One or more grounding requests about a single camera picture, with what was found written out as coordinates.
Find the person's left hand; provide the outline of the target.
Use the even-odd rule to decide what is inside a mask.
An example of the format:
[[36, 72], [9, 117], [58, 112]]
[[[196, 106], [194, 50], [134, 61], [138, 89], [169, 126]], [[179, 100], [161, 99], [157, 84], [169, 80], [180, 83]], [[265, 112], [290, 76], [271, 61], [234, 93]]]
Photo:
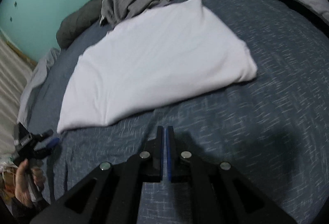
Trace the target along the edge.
[[[33, 202], [28, 189], [28, 181], [26, 176], [26, 171], [28, 168], [30, 168], [30, 165], [26, 159], [18, 166], [16, 170], [15, 198], [17, 198], [17, 200], [24, 206], [32, 208]], [[38, 166], [34, 166], [31, 168], [31, 172], [35, 185], [39, 187], [40, 190], [43, 190], [46, 177], [44, 176], [42, 169]]]

